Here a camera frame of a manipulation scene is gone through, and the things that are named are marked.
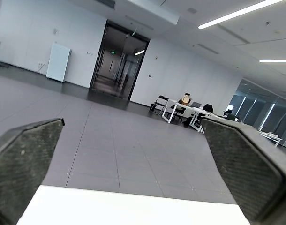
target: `ceiling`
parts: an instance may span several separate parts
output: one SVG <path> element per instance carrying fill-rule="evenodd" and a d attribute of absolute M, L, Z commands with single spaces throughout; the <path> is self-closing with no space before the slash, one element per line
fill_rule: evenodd
<path fill-rule="evenodd" d="M 116 51 L 119 54 L 131 54 L 136 51 L 145 49 L 146 43 L 136 38 L 126 35 L 125 33 L 108 27 L 104 41 L 105 48 L 110 51 Z"/>
<path fill-rule="evenodd" d="M 95 0 L 68 1 L 203 55 L 286 99 L 286 64 L 259 62 L 286 59 L 286 0 L 203 30 L 197 27 L 263 0 L 116 0 L 115 9 Z"/>

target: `ceiling light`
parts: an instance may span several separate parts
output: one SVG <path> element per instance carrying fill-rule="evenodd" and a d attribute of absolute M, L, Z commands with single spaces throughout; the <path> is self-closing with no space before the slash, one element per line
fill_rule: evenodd
<path fill-rule="evenodd" d="M 266 0 L 266 1 L 262 1 L 260 3 L 255 4 L 255 5 L 252 5 L 252 6 L 249 6 L 247 8 L 241 9 L 241 10 L 239 10 L 237 12 L 225 15 L 225 16 L 219 18 L 219 19 L 207 22 L 207 23 L 205 23 L 203 25 L 200 25 L 198 28 L 199 29 L 204 29 L 204 28 L 213 26 L 215 24 L 221 23 L 223 21 L 226 21 L 226 20 L 229 20 L 229 19 L 233 19 L 233 18 L 235 18 L 237 16 L 240 16 L 240 15 L 243 15 L 243 14 L 246 14 L 246 13 L 250 13 L 250 12 L 255 11 L 257 9 L 264 8 L 266 6 L 278 3 L 280 1 L 284 1 L 284 0 Z"/>
<path fill-rule="evenodd" d="M 286 60 L 260 60 L 260 62 L 268 63 L 268 62 L 286 62 Z"/>
<path fill-rule="evenodd" d="M 137 52 L 135 55 L 140 55 L 140 54 L 142 54 L 143 52 L 145 52 L 145 50 L 140 51 L 140 52 Z"/>

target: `cable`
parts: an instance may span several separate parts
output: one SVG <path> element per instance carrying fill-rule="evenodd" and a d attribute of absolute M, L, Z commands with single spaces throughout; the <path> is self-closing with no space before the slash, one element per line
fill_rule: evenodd
<path fill-rule="evenodd" d="M 45 66 L 45 63 L 41 66 L 41 68 L 37 71 L 37 73 L 40 72 L 40 70 L 43 68 L 43 66 Z"/>

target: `desk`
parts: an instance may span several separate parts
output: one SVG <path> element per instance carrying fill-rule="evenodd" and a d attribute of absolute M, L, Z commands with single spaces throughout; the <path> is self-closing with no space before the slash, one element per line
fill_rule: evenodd
<path fill-rule="evenodd" d="M 250 225 L 238 205 L 40 186 L 18 225 Z"/>
<path fill-rule="evenodd" d="M 268 139 L 272 139 L 273 141 L 276 142 L 275 144 L 275 148 L 278 146 L 278 144 L 280 143 L 280 141 L 282 141 L 283 139 L 279 138 L 279 137 L 275 137 L 273 135 L 270 135 L 266 132 L 263 132 L 263 131 L 258 131 L 260 133 L 260 135 L 262 135 L 263 137 L 266 137 Z"/>
<path fill-rule="evenodd" d="M 175 105 L 174 108 L 173 108 L 173 110 L 172 110 L 172 113 L 171 113 L 170 118 L 165 117 L 165 113 L 166 113 L 166 111 L 167 111 L 168 103 L 166 104 L 166 107 L 165 107 L 164 112 L 163 112 L 163 114 L 162 114 L 162 118 L 163 118 L 164 120 L 166 120 L 168 123 L 171 122 L 171 120 L 172 120 L 172 118 L 173 118 L 173 115 L 174 115 L 174 113 L 175 113 L 175 109 L 176 109 L 177 106 L 182 107 L 182 108 L 185 108 L 185 109 L 188 109 L 188 110 L 190 110 L 190 111 L 193 112 L 193 118 L 192 118 L 192 120 L 191 120 L 191 122 L 190 122 L 190 126 L 193 127 L 195 130 L 197 130 L 198 132 L 200 132 L 201 129 L 202 129 L 202 126 L 197 127 L 197 126 L 194 125 L 195 122 L 196 122 L 196 120 L 197 120 L 197 118 L 198 118 L 198 115 L 199 115 L 200 113 L 205 114 L 205 115 L 211 115 L 211 113 L 209 113 L 209 112 L 207 112 L 207 111 L 205 111 L 205 110 L 203 110 L 203 109 L 186 106 L 186 105 L 180 104 L 180 103 L 178 103 L 178 101 L 172 100 L 172 99 L 169 99 L 168 102 L 169 102 L 169 101 L 172 102 L 172 103 Z"/>

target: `gray tile floor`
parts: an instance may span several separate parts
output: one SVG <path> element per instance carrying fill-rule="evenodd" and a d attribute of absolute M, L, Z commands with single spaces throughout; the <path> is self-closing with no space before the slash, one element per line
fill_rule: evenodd
<path fill-rule="evenodd" d="M 235 203 L 202 134 L 0 76 L 0 135 L 56 117 L 45 185 Z"/>

